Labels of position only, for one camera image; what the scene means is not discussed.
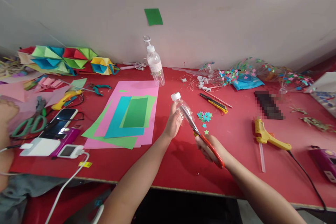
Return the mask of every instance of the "human hand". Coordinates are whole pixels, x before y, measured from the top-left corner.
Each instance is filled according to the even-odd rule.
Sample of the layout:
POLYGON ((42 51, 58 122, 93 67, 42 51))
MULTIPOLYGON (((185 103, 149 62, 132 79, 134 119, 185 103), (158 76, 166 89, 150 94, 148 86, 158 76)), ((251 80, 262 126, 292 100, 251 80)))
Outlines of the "human hand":
POLYGON ((7 124, 19 112, 19 107, 14 102, 0 99, 0 124, 7 124))
POLYGON ((176 104, 173 103, 170 107, 170 116, 168 118, 166 128, 163 131, 163 135, 173 139, 174 137, 176 137, 180 126, 180 110, 176 109, 176 104))
MULTIPOLYGON (((218 141, 218 139, 212 135, 205 135, 206 139, 211 143, 214 149, 218 152, 219 156, 223 160, 226 167, 229 167, 233 164, 235 158, 223 147, 223 145, 218 141)), ((203 153, 205 159, 209 162, 215 162, 219 164, 219 160, 216 158, 214 153, 210 150, 210 148, 206 145, 205 142, 199 137, 196 136, 196 145, 197 149, 200 149, 203 153)))

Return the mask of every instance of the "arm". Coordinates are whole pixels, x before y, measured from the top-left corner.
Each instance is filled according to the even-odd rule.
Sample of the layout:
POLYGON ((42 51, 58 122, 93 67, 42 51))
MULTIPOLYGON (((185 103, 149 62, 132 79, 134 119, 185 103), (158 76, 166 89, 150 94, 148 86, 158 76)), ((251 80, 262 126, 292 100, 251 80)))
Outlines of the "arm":
MULTIPOLYGON (((221 145, 217 138, 211 135, 206 137, 218 151, 225 163, 225 167, 231 173, 243 191, 244 196, 263 223, 306 224, 299 213, 284 197, 239 163, 239 161, 221 145)), ((211 150, 199 137, 196 137, 196 143, 206 159, 210 162, 213 160, 215 162, 217 161, 211 150)))
POLYGON ((170 117, 163 134, 149 150, 128 170, 104 203, 99 224, 131 223, 135 211, 147 194, 156 177, 162 158, 176 136, 180 123, 179 111, 172 105, 170 117))
MULTIPOLYGON (((13 102, 7 102, 0 99, 0 150, 10 146, 8 122, 16 116, 19 108, 13 102)), ((12 165, 14 152, 8 149, 0 153, 0 172, 7 173, 12 165)), ((8 183, 8 176, 0 175, 0 192, 2 192, 8 183)))

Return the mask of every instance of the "white power adapter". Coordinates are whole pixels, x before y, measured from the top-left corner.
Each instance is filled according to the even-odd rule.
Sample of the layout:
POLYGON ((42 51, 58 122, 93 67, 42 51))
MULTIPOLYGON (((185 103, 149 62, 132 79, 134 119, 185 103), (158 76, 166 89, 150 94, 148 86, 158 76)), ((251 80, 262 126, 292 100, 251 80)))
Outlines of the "white power adapter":
POLYGON ((61 141, 48 138, 35 138, 31 143, 23 144, 20 156, 49 156, 61 144, 61 141))

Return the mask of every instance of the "bottle cap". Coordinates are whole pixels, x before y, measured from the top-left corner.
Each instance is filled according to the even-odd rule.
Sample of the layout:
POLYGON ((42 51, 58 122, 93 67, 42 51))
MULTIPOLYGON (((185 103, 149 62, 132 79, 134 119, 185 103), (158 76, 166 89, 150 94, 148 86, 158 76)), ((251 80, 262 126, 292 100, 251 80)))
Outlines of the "bottle cap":
POLYGON ((176 100, 178 100, 178 99, 181 98, 181 95, 180 95, 179 92, 177 92, 177 93, 175 93, 175 94, 172 94, 170 97, 171 97, 171 99, 172 99, 173 101, 176 101, 176 100))
POLYGON ((144 36, 143 41, 144 42, 150 42, 151 38, 149 36, 144 36))
POLYGON ((154 46, 152 46, 152 45, 147 46, 147 52, 150 52, 150 53, 155 52, 155 48, 154 48, 154 46))

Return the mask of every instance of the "red scissors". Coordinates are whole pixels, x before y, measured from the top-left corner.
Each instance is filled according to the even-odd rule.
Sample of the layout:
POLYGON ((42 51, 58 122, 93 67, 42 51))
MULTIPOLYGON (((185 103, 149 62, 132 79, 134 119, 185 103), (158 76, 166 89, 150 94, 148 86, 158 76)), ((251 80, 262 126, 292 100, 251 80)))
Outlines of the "red scissors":
POLYGON ((184 117, 187 119, 189 125, 192 127, 192 130, 194 131, 194 135, 199 136, 203 142, 210 148, 210 150, 212 151, 212 153, 216 156, 216 158, 218 159, 218 163, 216 164, 219 168, 223 169, 223 167, 225 167, 225 164, 223 162, 223 160, 221 159, 220 155, 218 154, 218 152, 216 151, 216 149, 212 146, 212 144, 208 141, 208 139, 204 136, 201 135, 200 132, 198 131, 195 123, 193 122, 193 120, 190 117, 190 114, 188 113, 188 111, 185 109, 185 107, 181 106, 180 107, 182 110, 182 113, 184 115, 184 117))

